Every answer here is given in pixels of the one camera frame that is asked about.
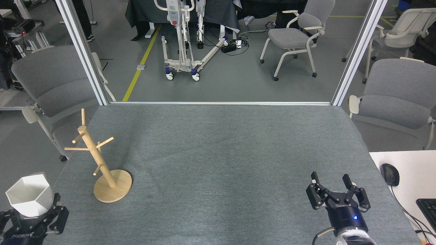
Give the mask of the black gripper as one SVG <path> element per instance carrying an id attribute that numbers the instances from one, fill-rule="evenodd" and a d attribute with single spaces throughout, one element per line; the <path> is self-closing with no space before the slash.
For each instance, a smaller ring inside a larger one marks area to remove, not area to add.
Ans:
<path id="1" fill-rule="evenodd" d="M 337 236 L 341 230 L 346 229 L 361 229 L 369 231 L 362 212 L 367 212 L 370 208 L 370 202 L 364 188 L 359 188 L 353 183 L 348 174 L 344 174 L 342 180 L 345 187 L 348 189 L 344 202 L 337 202 L 336 195 L 320 184 L 316 171 L 313 171 L 311 176 L 312 182 L 306 189 L 307 197 L 314 210 L 318 210 L 326 203 L 326 210 L 331 226 L 334 228 L 334 235 Z M 352 200 L 356 196 L 358 203 Z"/>
<path id="2" fill-rule="evenodd" d="M 3 235 L 2 245 L 42 245 L 47 233 L 62 234 L 69 216 L 69 211 L 61 205 L 61 195 L 55 193 L 53 203 L 48 211 L 38 219 L 20 220 L 21 214 L 16 209 L 0 212 L 0 234 L 11 221 L 12 227 Z"/>

